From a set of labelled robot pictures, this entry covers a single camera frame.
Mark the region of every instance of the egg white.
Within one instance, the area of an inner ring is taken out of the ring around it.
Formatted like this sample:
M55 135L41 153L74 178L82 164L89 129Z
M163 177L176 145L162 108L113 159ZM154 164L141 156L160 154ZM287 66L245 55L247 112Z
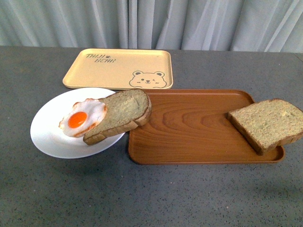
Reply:
M85 112L87 118L85 122L77 128L70 128L68 126L69 118L77 112ZM96 127L104 118L107 113L105 103L100 102L98 99L87 98L83 102L76 102L72 111L63 117L59 123L59 128L62 129L66 136L82 137L86 132Z

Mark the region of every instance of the fried egg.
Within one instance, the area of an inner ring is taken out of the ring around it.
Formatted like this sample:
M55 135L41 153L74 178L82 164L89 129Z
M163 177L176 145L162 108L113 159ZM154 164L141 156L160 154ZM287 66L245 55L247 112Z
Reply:
M105 118L106 113L105 103L87 98L73 105L72 111L60 121L59 128L66 136L78 138L96 127Z

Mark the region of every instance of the egg yolk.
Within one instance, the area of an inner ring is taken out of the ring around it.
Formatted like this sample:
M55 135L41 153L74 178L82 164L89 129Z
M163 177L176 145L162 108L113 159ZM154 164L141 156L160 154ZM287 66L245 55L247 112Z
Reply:
M74 113L68 119L68 126L72 129L78 128L81 126L87 119L87 114L85 112Z

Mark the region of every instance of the bear face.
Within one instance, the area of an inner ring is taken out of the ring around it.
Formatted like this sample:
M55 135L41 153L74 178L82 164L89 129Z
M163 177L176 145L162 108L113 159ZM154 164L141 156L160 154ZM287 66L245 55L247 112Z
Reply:
M166 86L163 72L144 73L142 71L133 72L133 79L129 82L132 87L143 88L163 88Z

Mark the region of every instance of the bear ear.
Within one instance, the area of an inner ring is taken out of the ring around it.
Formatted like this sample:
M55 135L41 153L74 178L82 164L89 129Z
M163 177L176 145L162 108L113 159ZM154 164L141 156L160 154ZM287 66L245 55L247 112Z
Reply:
M161 77L164 77L164 72L155 72L155 74L157 74L157 75L159 75L159 76L161 76Z
M133 72L133 75L134 76L137 76L137 75L140 75L140 74L142 74L143 72L142 71L135 71L135 72Z

